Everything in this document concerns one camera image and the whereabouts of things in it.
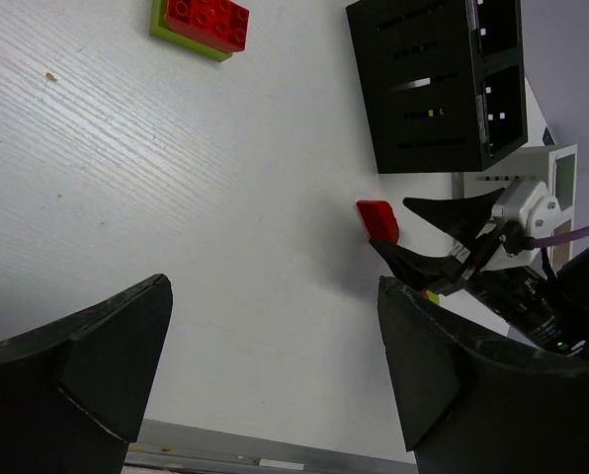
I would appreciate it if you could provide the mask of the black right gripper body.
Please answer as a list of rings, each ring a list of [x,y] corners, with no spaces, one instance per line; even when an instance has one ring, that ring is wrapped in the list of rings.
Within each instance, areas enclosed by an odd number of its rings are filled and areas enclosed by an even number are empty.
[[[589,356],[589,248],[554,272],[547,251],[542,271],[482,271],[464,289],[528,341],[563,356]]]

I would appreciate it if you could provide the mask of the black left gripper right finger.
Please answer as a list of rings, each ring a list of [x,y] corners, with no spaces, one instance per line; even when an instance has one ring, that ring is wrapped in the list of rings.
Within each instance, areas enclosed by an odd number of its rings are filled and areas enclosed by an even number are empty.
[[[589,473],[589,361],[512,341],[379,281],[404,444],[422,473]]]

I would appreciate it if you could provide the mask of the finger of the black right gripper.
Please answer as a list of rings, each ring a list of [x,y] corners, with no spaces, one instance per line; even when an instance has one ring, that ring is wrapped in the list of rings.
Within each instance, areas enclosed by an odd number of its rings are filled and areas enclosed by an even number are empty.
[[[405,197],[402,203],[443,232],[478,232],[504,192],[505,189],[500,188],[485,195],[459,199]]]
[[[453,256],[422,256],[379,239],[371,239],[370,244],[386,262],[391,273],[412,289],[451,288],[463,272],[463,264]]]

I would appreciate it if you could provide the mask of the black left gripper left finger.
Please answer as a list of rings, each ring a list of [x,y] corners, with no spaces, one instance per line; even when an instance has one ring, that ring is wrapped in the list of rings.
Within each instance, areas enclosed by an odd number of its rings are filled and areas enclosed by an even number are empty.
[[[171,282],[151,276],[0,342],[0,473],[119,473],[166,339]]]

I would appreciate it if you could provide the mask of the red lego with lime top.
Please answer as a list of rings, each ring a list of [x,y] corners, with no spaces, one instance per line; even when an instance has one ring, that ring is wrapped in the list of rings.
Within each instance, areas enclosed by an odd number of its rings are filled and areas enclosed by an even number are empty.
[[[422,293],[423,297],[425,299],[428,299],[429,301],[433,302],[434,304],[440,305],[441,304],[441,300],[440,300],[440,295],[436,294],[430,290],[424,291]]]

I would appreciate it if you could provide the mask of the red rounded lego brick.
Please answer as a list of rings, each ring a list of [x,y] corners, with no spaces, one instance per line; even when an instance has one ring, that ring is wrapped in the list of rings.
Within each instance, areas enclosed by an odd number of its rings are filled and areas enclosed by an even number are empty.
[[[398,243],[400,228],[387,201],[361,199],[356,207],[371,239]]]

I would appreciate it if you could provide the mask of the black two-slot container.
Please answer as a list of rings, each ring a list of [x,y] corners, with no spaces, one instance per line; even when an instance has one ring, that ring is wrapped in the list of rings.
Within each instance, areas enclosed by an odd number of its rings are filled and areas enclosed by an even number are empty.
[[[528,140],[517,0],[346,8],[381,174],[480,172]]]

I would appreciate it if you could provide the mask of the red and lime lego stack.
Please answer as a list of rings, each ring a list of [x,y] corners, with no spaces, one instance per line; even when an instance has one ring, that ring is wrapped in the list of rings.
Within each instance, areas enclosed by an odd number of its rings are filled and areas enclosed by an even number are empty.
[[[250,11],[228,0],[155,0],[149,32],[218,62],[244,51]]]

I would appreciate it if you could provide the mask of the aluminium table edge rail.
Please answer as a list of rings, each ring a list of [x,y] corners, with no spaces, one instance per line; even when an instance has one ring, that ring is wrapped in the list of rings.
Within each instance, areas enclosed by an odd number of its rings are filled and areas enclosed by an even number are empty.
[[[157,473],[416,473],[384,460],[145,420],[125,466]]]

